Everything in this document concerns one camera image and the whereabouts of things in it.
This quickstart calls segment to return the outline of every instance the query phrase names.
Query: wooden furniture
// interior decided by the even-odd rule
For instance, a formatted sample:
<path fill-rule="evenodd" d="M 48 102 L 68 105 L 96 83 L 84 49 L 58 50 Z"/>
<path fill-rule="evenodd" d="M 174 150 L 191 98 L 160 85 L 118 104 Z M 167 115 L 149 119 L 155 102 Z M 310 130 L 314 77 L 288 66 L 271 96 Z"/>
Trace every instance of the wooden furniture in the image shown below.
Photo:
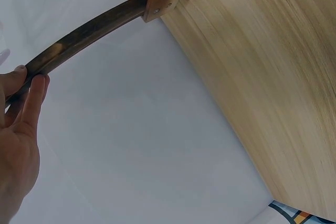
<path fill-rule="evenodd" d="M 165 14 L 275 200 L 336 221 L 336 0 L 130 0 L 123 6 L 131 6 L 127 20 Z M 27 65 L 22 91 L 34 75 L 127 22 L 117 16 L 105 25 L 109 15 L 98 17 L 99 27 L 93 22 L 70 34 L 76 43 L 62 39 L 66 50 L 57 42 L 39 55 Z"/>

